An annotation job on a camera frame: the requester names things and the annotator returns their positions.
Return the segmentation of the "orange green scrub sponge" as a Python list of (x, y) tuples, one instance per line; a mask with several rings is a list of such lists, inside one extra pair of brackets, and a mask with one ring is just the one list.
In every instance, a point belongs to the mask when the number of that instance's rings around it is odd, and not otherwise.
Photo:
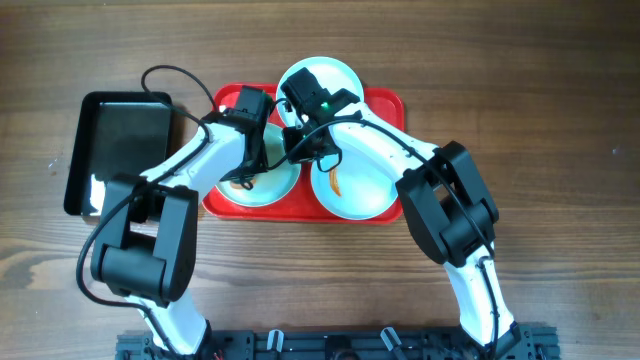
[(251, 191), (254, 186), (256, 184), (256, 178), (252, 177), (252, 178), (239, 178), (239, 179), (234, 179), (231, 180), (229, 182), (229, 185), (231, 188), (233, 189), (244, 189), (247, 191)]

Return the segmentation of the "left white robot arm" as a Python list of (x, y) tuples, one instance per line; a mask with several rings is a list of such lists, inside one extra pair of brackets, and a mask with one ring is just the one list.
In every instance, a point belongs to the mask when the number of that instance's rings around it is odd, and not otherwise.
[(265, 171), (263, 134), (274, 101), (242, 87), (233, 107), (212, 111), (174, 155), (140, 175), (118, 175), (106, 187), (99, 225), (81, 250), (94, 280), (134, 308), (151, 335), (143, 354), (156, 359), (219, 359), (209, 322), (188, 285), (197, 249), (198, 208), (221, 181)]

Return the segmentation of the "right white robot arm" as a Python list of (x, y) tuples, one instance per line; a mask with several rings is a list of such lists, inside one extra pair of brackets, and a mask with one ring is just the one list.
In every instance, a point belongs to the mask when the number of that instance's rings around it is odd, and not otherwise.
[(447, 273), (461, 329), (497, 357), (516, 322), (495, 269), (499, 213), (467, 149), (418, 140), (380, 118), (349, 68), (296, 64), (278, 92), (286, 101), (280, 116), (296, 122), (292, 160), (322, 163), (349, 151), (385, 174), (414, 242)]

